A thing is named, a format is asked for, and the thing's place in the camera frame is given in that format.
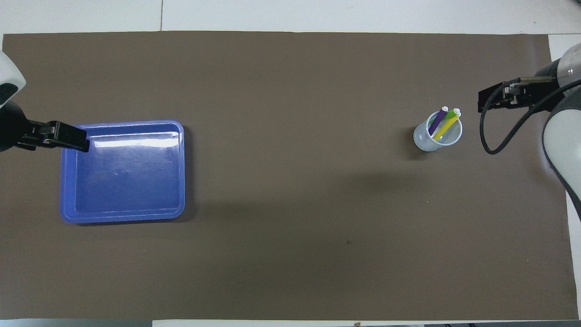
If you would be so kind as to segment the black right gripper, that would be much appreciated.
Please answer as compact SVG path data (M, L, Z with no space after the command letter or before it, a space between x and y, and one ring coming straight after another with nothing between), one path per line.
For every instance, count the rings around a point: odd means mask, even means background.
M557 80L558 65L558 63L550 63L541 68L534 76L521 77L520 81L503 81L478 91L478 113L483 112L486 104L488 104L488 110L531 108L537 105L550 93L560 88ZM520 85L517 86L517 89L521 93L516 96L515 100L515 95L506 95L504 90L518 83Z

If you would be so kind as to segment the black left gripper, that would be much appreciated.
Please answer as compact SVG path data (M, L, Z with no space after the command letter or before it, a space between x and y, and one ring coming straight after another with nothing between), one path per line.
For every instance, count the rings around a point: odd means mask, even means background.
M0 151L16 147L19 139L27 134L27 147L63 148L87 153L90 147L87 131L60 121L46 123L29 120L13 101L7 101L0 109Z

